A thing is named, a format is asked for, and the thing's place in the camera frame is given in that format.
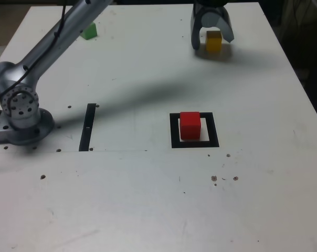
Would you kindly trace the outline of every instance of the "cable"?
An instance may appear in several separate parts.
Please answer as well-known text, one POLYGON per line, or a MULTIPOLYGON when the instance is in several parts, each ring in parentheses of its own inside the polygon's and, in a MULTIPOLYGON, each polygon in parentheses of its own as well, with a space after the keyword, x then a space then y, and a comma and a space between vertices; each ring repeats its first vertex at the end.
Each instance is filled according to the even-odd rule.
POLYGON ((19 85, 21 83, 21 81, 23 81, 27 76, 28 74, 33 70, 33 68, 40 62, 41 59, 43 59, 49 52, 50 50, 55 46, 58 38, 59 38, 59 35, 64 27, 64 23, 65 23, 65 9, 66 9, 66 0, 64 0, 64 5, 63 5, 63 10, 62 10, 62 17, 61 17, 61 20, 60 20, 60 24, 59 24, 59 27, 58 27, 58 30, 57 32, 55 33, 55 37, 54 39, 52 40, 50 46, 44 51, 44 53, 39 56, 35 62, 31 65, 31 67, 28 68, 28 70, 25 72, 25 74, 17 81, 15 82, 13 85, 11 85, 9 88, 7 88, 5 91, 3 91, 1 94, 0 94, 0 99, 2 96, 4 96, 5 94, 7 94, 9 91, 11 91, 13 88, 15 88, 17 85, 19 85))

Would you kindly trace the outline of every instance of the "black square outline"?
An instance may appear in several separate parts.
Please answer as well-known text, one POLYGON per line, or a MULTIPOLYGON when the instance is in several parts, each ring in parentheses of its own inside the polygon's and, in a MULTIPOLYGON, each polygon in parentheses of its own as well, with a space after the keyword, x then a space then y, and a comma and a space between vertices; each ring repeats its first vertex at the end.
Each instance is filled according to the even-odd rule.
POLYGON ((211 112, 203 112, 203 113, 200 113, 200 118, 205 118, 206 120, 209 141, 181 142, 179 140, 179 125, 178 125, 179 113, 170 114, 171 147, 173 149, 219 147, 218 136, 217 136, 213 114, 211 112))

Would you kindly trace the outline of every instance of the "white table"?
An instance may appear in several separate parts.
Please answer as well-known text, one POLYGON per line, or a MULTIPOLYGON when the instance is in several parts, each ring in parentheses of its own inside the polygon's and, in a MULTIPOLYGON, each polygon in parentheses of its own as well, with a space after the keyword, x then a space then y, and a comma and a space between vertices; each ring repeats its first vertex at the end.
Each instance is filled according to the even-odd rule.
MULTIPOLYGON (((227 10, 235 40, 207 60, 192 5, 110 6, 97 40, 70 46, 37 86, 61 129, 0 145, 0 252, 317 252, 317 115, 260 6, 227 10), (94 150, 79 152, 88 103, 94 150), (172 149, 181 111, 212 112, 220 147, 172 149)), ((60 14, 31 8, 0 60, 60 14)))

